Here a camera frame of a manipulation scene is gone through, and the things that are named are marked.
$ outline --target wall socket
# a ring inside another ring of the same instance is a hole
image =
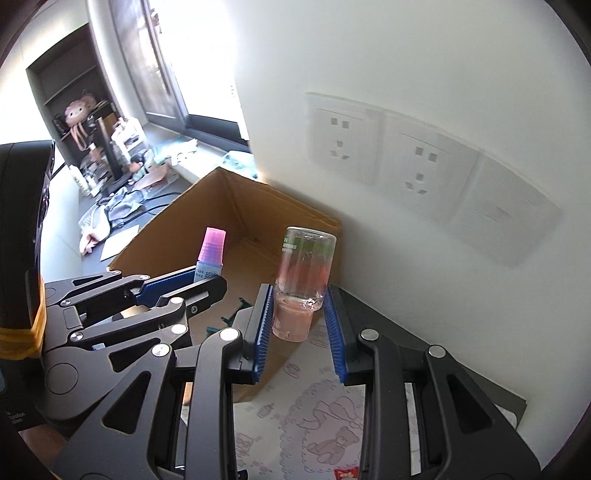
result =
[[[351,180],[375,183],[381,111],[361,103],[306,93],[308,157]]]
[[[385,114],[378,190],[411,210],[447,222],[479,152],[433,128]]]

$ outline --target shelf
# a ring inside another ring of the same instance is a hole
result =
[[[45,103],[43,104],[43,106],[47,106],[47,104],[49,102],[51,102],[55,97],[57,97],[61,92],[63,92],[64,90],[66,90],[70,85],[72,85],[73,83],[77,82],[78,80],[80,80],[82,77],[88,75],[90,72],[92,72],[92,70],[94,70],[96,68],[96,65],[93,65],[92,67],[90,67],[89,69],[86,69],[85,71],[83,71],[81,74],[79,74],[78,76],[76,76],[75,78],[73,78],[72,80],[70,80],[68,83],[66,83],[62,88],[60,88],[56,93],[54,93],[52,96],[50,96]]]
[[[95,109],[93,111],[91,111],[88,116],[93,115],[97,110],[100,110],[101,108],[103,108],[105,105],[108,105],[110,102],[108,100],[101,100],[95,107]],[[60,138],[61,141],[64,141],[67,137],[70,136],[70,134],[72,133],[72,130],[68,130],[68,132],[62,137]]]

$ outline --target hello kitty plush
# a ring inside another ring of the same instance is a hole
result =
[[[78,145],[80,151],[84,151],[88,148],[86,144],[86,138],[88,134],[82,126],[82,122],[86,120],[86,117],[96,107],[96,99],[90,93],[83,95],[81,99],[75,100],[68,108],[66,108],[65,116],[66,123],[70,127],[72,138]]]

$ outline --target white wall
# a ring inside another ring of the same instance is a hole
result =
[[[22,32],[0,68],[0,144],[51,139],[25,69],[87,21],[84,0],[58,0],[41,10]],[[56,151],[56,165],[62,162]],[[78,186],[69,172],[62,170],[50,184],[50,206],[41,239],[41,272],[45,281],[82,274],[78,199]]]
[[[136,117],[142,125],[147,124],[148,118],[121,52],[109,0],[86,0],[86,8],[99,63],[120,112],[126,117]]]
[[[344,287],[523,395],[546,463],[591,398],[591,68],[542,0],[226,0],[263,177],[336,212]],[[518,268],[306,161],[304,92],[388,108],[489,151],[564,217]]]

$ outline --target silver screw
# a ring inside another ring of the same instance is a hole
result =
[[[361,332],[361,338],[363,340],[367,340],[368,342],[373,342],[379,338],[379,333],[373,328],[366,328],[363,332]]]
[[[232,340],[236,340],[238,338],[238,335],[240,335],[240,332],[238,332],[238,330],[236,330],[235,328],[224,328],[221,332],[220,332],[220,338],[226,342],[231,342]]]
[[[166,343],[159,343],[152,347],[152,355],[154,356],[166,356],[170,351],[170,347]]]
[[[182,335],[188,330],[186,325],[182,323],[176,323],[170,327],[170,331],[173,332],[175,335]]]
[[[435,358],[443,358],[447,352],[441,345],[431,345],[429,347],[429,355]]]

